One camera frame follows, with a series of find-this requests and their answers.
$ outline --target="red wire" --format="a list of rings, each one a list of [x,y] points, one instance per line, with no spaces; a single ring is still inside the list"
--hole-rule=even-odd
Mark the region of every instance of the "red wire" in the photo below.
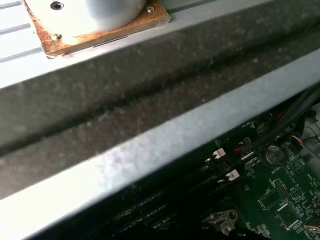
[[[298,138],[298,137],[295,136],[295,135],[291,135],[291,137],[293,137],[295,140],[297,140],[300,144],[303,144],[303,143],[304,143],[300,138]]]
[[[237,148],[235,149],[235,151],[236,151],[236,152],[240,152],[242,149],[243,149],[242,146],[241,146],[241,147],[237,147]]]
[[[284,114],[285,114],[284,112],[281,112],[281,113],[278,114],[278,116],[276,116],[276,118],[279,119],[279,118],[281,118]]]

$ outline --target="wooden mounting plate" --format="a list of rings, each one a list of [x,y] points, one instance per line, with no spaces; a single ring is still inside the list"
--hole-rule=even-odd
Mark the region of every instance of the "wooden mounting plate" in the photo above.
[[[130,34],[151,29],[156,26],[164,25],[171,19],[159,0],[147,0],[140,15],[126,26],[99,34],[61,36],[58,32],[51,32],[50,29],[41,23],[37,16],[31,12],[26,0],[22,0],[22,3],[31,18],[31,23],[40,39],[42,49],[50,59],[101,45],[116,39],[121,39]],[[154,12],[147,11],[147,7],[149,6],[154,7]]]

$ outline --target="chip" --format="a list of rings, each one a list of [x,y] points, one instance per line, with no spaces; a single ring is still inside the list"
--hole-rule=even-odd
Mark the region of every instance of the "chip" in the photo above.
[[[282,224],[287,230],[292,229],[293,226],[299,222],[299,218],[295,209],[289,203],[286,203],[280,207],[276,211],[276,214],[279,216]]]

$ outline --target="motherboard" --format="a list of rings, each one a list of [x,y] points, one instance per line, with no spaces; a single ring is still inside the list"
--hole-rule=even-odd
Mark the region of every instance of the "motherboard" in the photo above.
[[[216,148],[229,146],[233,135],[242,132],[240,136],[248,141],[248,136],[259,136],[264,129],[264,123],[248,122],[216,140]],[[280,167],[266,163],[267,146],[246,152],[244,170],[227,187],[220,206],[237,210],[241,227],[272,240],[319,240],[304,225],[320,213],[320,182],[291,141],[279,147],[287,157],[286,165]]]
[[[231,224],[217,228],[225,235],[244,228],[272,240],[320,240],[320,181],[291,133],[240,150],[274,119],[267,112],[127,187],[77,239],[118,239],[141,226],[157,231],[184,219],[229,221],[224,214],[232,213]]]

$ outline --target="green circuit board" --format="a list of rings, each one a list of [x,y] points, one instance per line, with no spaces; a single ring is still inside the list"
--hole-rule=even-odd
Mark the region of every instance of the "green circuit board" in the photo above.
[[[216,148],[228,146],[229,139],[249,135],[258,138],[266,129],[264,123],[248,122],[215,141]],[[291,142],[280,147],[288,156],[288,164],[271,168],[263,161],[264,148],[249,156],[240,177],[228,186],[221,201],[226,209],[239,213],[239,227],[262,234],[272,240],[320,240],[304,228],[304,224],[320,214],[320,181],[299,155]]]

